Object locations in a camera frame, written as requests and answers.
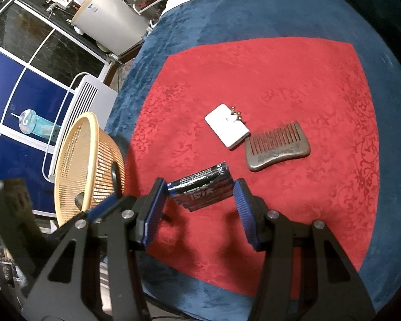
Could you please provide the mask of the black battery pack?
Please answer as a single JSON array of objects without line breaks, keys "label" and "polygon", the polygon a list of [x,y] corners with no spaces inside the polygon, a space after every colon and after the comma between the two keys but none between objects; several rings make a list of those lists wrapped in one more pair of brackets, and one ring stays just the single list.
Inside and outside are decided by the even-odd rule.
[{"label": "black battery pack", "polygon": [[234,180],[226,162],[167,184],[168,197],[190,212],[232,196]]}]

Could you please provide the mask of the tan woven plastic basket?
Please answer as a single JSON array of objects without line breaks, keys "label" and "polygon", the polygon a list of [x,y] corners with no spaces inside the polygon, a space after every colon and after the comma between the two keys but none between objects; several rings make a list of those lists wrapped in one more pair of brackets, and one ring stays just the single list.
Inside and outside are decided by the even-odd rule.
[{"label": "tan woven plastic basket", "polygon": [[58,153],[54,204],[59,226],[114,193],[114,163],[118,165],[120,187],[124,188],[124,160],[119,147],[100,128],[94,113],[81,114]]}]

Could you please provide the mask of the blue velvet blanket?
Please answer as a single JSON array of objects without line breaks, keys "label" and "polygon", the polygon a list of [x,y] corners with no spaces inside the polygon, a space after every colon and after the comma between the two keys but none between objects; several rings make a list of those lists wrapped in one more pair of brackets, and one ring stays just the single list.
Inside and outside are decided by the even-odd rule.
[{"label": "blue velvet blanket", "polygon": [[378,213],[360,275],[377,311],[401,319],[400,0],[191,0],[162,16],[124,82],[106,124],[126,152],[142,105],[168,56],[196,46],[307,36],[357,51],[377,114]]}]

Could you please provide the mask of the teal plastic cup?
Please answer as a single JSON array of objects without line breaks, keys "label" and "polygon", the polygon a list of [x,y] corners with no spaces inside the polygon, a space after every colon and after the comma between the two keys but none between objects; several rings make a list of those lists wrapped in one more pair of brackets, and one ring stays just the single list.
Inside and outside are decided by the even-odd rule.
[{"label": "teal plastic cup", "polygon": [[26,109],[19,115],[18,126],[22,133],[33,134],[50,142],[56,142],[61,129],[60,125],[37,115],[33,109]]}]

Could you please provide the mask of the white panel heater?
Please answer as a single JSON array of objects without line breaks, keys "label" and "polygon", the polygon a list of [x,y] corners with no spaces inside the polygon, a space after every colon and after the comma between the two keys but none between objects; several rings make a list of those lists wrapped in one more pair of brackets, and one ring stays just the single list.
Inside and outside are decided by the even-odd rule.
[{"label": "white panel heater", "polygon": [[81,72],[74,79],[78,78],[81,78],[81,81],[74,90],[74,96],[69,103],[66,114],[63,116],[63,122],[59,123],[61,127],[53,146],[48,171],[45,171],[47,154],[44,156],[42,173],[49,183],[54,183],[56,162],[61,145],[76,119],[85,112],[93,112],[98,119],[100,128],[104,130],[118,94],[117,91],[87,72]]}]

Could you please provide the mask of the white power adapter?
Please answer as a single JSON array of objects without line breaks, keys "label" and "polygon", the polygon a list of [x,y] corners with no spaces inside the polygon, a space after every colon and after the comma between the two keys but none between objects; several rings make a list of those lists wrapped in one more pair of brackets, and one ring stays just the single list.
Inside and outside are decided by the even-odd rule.
[{"label": "white power adapter", "polygon": [[229,150],[250,135],[250,130],[242,122],[240,113],[234,111],[233,106],[229,108],[226,104],[220,104],[208,113],[204,120]]}]

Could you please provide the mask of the dark wooden comb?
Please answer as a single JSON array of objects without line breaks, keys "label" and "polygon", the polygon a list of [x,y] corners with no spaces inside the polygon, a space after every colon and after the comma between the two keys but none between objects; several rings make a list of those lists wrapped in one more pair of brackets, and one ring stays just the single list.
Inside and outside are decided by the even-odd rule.
[{"label": "dark wooden comb", "polygon": [[309,140],[297,121],[245,139],[245,160],[251,172],[310,153]]}]

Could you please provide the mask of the red patterned cloth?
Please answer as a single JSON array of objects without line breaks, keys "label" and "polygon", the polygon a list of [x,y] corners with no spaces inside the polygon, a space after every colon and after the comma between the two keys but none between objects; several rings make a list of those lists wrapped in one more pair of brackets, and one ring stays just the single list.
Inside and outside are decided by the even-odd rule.
[{"label": "red patterned cloth", "polygon": [[[228,149],[205,116],[239,111],[252,151],[295,137],[305,158],[248,169],[245,147]],[[251,39],[168,56],[148,86],[126,156],[126,193],[149,192],[225,162],[268,207],[299,223],[324,221],[360,268],[372,238],[379,193],[379,136],[360,59],[351,44],[311,38]]]}]

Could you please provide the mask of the white cylindrical appliance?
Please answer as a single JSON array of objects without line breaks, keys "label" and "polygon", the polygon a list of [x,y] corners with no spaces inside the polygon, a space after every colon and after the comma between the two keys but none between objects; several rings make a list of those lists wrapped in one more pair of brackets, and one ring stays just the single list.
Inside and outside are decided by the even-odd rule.
[{"label": "white cylindrical appliance", "polygon": [[71,24],[120,56],[142,41],[149,20],[122,0],[85,0]]}]

